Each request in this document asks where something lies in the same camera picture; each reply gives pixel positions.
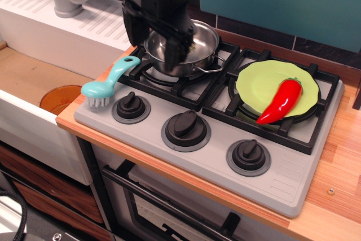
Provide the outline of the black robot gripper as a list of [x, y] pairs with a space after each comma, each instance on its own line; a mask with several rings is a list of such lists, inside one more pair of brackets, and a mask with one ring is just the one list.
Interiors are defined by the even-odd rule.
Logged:
[[142, 44], [153, 29], [166, 40], [165, 70], [184, 62], [192, 45], [195, 25], [187, 6], [190, 0], [124, 0], [123, 17], [129, 42]]

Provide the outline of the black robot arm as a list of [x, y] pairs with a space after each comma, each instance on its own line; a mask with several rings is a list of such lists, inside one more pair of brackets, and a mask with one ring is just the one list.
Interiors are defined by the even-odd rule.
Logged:
[[136, 46], [154, 30], [166, 39], [165, 69], [185, 61], [196, 27], [187, 13], [189, 0], [124, 0], [124, 24], [128, 39]]

